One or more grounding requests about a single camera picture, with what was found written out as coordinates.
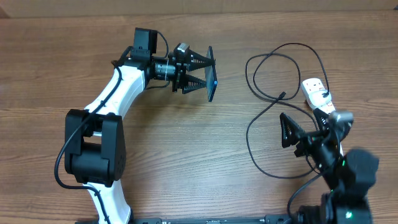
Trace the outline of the Samsung Galaxy smartphone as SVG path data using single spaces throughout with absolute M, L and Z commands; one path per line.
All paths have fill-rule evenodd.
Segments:
M 218 80 L 216 76 L 215 58 L 212 46 L 209 46 L 206 57 L 209 58 L 212 63 L 210 66 L 205 68 L 206 90 L 208 95 L 208 101 L 212 102 L 215 95 L 216 87 L 218 85 Z

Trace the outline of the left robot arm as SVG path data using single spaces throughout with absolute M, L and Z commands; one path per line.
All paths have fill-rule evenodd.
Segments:
M 218 84 L 213 49 L 205 56 L 179 43 L 165 56 L 157 57 L 157 38 L 161 32 L 137 28 L 134 42 L 112 62 L 114 74 L 100 95 L 82 110 L 70 110 L 65 117 L 65 143 L 54 167 L 57 183 L 59 165 L 65 164 L 75 177 L 75 189 L 89 191 L 98 212 L 95 223 L 134 223 L 132 208 L 124 197 L 121 177 L 126 167 L 123 119 L 132 102 L 150 80 L 162 80 L 172 91 L 183 94 L 207 90 L 212 101 Z

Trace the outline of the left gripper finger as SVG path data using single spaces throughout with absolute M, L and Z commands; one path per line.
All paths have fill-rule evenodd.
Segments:
M 214 65 L 215 60 L 189 50 L 188 55 L 185 58 L 185 63 L 187 64 L 188 71 L 194 71 L 199 68 L 205 68 Z
M 206 81 L 193 77 L 191 75 L 185 75 L 182 80 L 182 93 L 187 94 L 195 90 L 206 87 Z

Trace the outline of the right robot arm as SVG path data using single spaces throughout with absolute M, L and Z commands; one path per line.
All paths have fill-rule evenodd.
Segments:
M 323 178 L 330 191 L 320 205 L 302 205 L 297 212 L 287 210 L 291 223 L 372 223 L 368 190 L 376 183 L 379 158 L 362 148 L 343 154 L 341 143 L 349 134 L 354 116 L 349 111 L 325 113 L 314 110 L 318 130 L 306 132 L 290 116 L 280 114 L 282 146 L 295 146 L 296 157 L 311 157 L 319 173 L 302 185 L 294 198 L 314 180 Z

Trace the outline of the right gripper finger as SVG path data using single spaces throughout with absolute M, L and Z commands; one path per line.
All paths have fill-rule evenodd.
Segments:
M 305 131 L 287 114 L 281 113 L 279 118 L 282 131 L 282 147 L 287 148 L 296 145 Z
M 316 108 L 313 111 L 313 115 L 314 115 L 314 117 L 315 117 L 315 119 L 317 121 L 319 130 L 320 131 L 328 131 L 329 128 L 330 128 L 330 125 L 328 124 L 329 114 L 324 112 L 324 111 L 322 111 L 319 108 Z

